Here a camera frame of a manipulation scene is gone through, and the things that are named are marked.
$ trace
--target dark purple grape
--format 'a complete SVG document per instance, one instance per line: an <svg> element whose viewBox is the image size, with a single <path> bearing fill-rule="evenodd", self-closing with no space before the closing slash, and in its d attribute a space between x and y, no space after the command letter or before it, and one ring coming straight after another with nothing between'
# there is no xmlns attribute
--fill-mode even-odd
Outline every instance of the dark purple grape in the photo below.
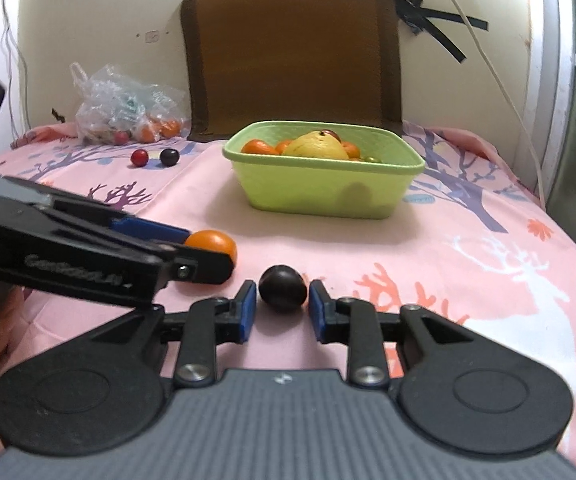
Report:
<svg viewBox="0 0 576 480"><path fill-rule="evenodd" d="M261 276L259 295L275 312L289 314L301 309L308 297L308 289L296 270L285 265L276 265Z"/></svg>
<svg viewBox="0 0 576 480"><path fill-rule="evenodd" d="M159 155L159 160L166 168L170 168L179 162L179 152L173 148L166 148Z"/></svg>

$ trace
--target pink bedsheet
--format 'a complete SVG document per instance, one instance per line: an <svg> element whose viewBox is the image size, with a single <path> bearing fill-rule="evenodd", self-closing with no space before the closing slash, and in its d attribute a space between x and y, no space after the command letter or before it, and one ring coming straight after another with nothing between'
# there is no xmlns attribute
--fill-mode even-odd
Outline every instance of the pink bedsheet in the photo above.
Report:
<svg viewBox="0 0 576 480"><path fill-rule="evenodd" d="M576 246L506 168L446 140L459 142L463 132L410 124L405 130L427 167L384 221L257 211L218 142L167 141L182 153L170 169L155 162L130 168L130 147L30 144L0 156L0 173L87 194L144 218L232 235L239 247L232 280L219 287L169 285L157 296L169 312L186 310L195 298L230 295L244 279L257 280L282 263L307 280L323 279L333 296L364 298L389 312L418 303L551 366L575 396L560 451L576 464ZM485 144L476 145L483 155ZM34 292L11 332L0 374L123 312ZM392 374L400 374L391 346L388 357ZM249 343L220 348L219 364L343 371L345 350L318 345L307 316L277 317L260 306Z"/></svg>

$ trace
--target small orange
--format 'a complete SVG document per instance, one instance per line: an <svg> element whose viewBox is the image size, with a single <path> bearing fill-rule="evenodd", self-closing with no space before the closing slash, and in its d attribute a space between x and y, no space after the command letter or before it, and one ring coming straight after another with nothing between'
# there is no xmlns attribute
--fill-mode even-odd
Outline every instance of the small orange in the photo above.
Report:
<svg viewBox="0 0 576 480"><path fill-rule="evenodd" d="M139 130L138 140L140 142L155 142L160 131L161 127L158 123L148 123Z"/></svg>
<svg viewBox="0 0 576 480"><path fill-rule="evenodd" d="M277 152L279 153L279 155L283 155L283 150L286 149L286 147L288 146L288 144L290 144L292 142L291 139L287 139L287 140L282 140L279 144L277 144L274 149L277 150Z"/></svg>
<svg viewBox="0 0 576 480"><path fill-rule="evenodd" d="M161 135L166 139L172 139L181 133L181 123L176 119L161 121Z"/></svg>
<svg viewBox="0 0 576 480"><path fill-rule="evenodd" d="M341 142L341 145L350 158L361 158L361 152L359 151L359 148L357 148L357 146L352 142L344 140Z"/></svg>
<svg viewBox="0 0 576 480"><path fill-rule="evenodd" d="M237 244L232 238L221 231L206 230L192 233L185 241L185 245L215 251L215 253L226 253L230 256L232 263L237 264Z"/></svg>
<svg viewBox="0 0 576 480"><path fill-rule="evenodd" d="M259 139L247 141L244 147L241 148L241 153L250 153L252 155L279 155L279 152L271 145Z"/></svg>

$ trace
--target dark plum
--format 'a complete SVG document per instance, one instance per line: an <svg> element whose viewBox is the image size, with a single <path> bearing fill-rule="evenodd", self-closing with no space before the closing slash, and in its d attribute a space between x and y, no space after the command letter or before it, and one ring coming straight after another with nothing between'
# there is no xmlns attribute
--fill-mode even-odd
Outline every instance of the dark plum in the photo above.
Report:
<svg viewBox="0 0 576 480"><path fill-rule="evenodd" d="M323 134L332 135L333 137L335 137L335 139L337 139L339 142L341 142L341 138L337 134L335 134L332 130L321 130L321 132Z"/></svg>
<svg viewBox="0 0 576 480"><path fill-rule="evenodd" d="M276 265L261 276L259 295L275 312L289 314L301 309L308 297L308 288L292 267Z"/></svg>

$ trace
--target white deer pattern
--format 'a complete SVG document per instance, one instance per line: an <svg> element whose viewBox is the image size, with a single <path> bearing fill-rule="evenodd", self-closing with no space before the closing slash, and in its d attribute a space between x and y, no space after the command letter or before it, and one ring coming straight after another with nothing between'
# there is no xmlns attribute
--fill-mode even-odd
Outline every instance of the white deer pattern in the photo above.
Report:
<svg viewBox="0 0 576 480"><path fill-rule="evenodd" d="M486 272L507 274L513 282L525 284L537 312L501 319L469 318L464 326L555 370L568 383L576 402L575 336L567 314L558 303L558 300L569 303L570 298L540 275L549 263L540 263L535 253L522 251L516 244L514 251L510 251L494 237L483 240L484 251L494 256L500 267L466 253L460 245L461 237L453 238L452 247ZM564 451L569 445L570 432L566 430L562 439Z"/></svg>

